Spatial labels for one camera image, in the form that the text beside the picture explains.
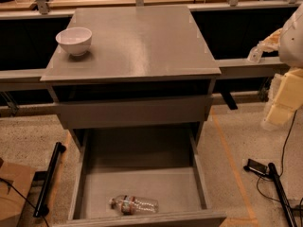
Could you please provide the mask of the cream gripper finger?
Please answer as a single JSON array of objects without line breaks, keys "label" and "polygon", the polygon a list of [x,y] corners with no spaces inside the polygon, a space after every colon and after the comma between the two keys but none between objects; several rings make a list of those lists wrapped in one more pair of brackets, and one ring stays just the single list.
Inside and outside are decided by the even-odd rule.
[{"label": "cream gripper finger", "polygon": [[267,52],[267,53],[278,51],[280,45],[279,39],[280,39],[281,31],[282,31],[281,28],[277,29],[271,35],[266,37],[263,41],[259,42],[258,47],[263,52]]},{"label": "cream gripper finger", "polygon": [[284,75],[275,74],[270,84],[261,126],[267,131],[282,127],[302,105],[303,69],[290,69]]}]

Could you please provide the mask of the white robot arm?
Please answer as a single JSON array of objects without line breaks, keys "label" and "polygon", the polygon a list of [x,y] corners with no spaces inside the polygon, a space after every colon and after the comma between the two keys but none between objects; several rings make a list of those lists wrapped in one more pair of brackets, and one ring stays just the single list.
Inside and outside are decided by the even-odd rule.
[{"label": "white robot arm", "polygon": [[290,70],[272,79],[261,126],[274,131],[287,123],[303,105],[303,4],[284,24],[278,55]]}]

